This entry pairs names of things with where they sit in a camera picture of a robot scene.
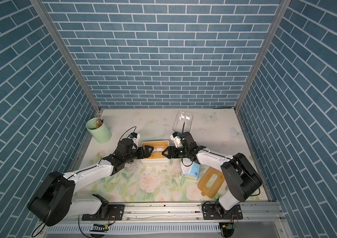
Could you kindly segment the white tissue box base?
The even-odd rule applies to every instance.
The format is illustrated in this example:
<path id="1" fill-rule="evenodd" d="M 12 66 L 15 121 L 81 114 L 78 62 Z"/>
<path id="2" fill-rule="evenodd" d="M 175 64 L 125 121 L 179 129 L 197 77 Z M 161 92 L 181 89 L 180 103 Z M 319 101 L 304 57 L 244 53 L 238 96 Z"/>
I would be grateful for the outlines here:
<path id="1" fill-rule="evenodd" d="M 147 166 L 165 166 L 169 164 L 170 159 L 142 159 L 141 163 Z"/>

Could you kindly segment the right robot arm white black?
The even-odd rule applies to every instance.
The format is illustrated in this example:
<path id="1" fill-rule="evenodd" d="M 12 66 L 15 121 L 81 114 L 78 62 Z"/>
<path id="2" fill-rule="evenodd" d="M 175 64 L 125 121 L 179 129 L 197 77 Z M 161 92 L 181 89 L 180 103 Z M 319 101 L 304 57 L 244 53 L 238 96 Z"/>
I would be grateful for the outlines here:
<path id="1" fill-rule="evenodd" d="M 215 202 L 215 211 L 221 218 L 226 219 L 234 206 L 260 190 L 262 179 L 242 153 L 232 156 L 211 151 L 206 146 L 197 145 L 189 132 L 176 132 L 171 135 L 171 140 L 175 146 L 169 146 L 162 152 L 168 159 L 187 158 L 223 173 L 228 191 Z"/>

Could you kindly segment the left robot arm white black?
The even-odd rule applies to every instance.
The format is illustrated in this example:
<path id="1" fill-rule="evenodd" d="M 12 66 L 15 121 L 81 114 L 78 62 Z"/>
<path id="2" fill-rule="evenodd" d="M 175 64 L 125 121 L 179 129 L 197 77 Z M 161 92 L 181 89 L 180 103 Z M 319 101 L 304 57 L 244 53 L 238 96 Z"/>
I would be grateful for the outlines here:
<path id="1" fill-rule="evenodd" d="M 148 145 L 137 147 L 132 139 L 124 138 L 118 142 L 114 153 L 100 159 L 95 165 L 64 174 L 57 171 L 48 174 L 30 198 L 27 208 L 48 227 L 71 216 L 88 216 L 90 220 L 106 219 L 109 217 L 109 202 L 101 195 L 73 195 L 99 179 L 115 175 L 131 161 L 149 158 L 153 150 Z"/>

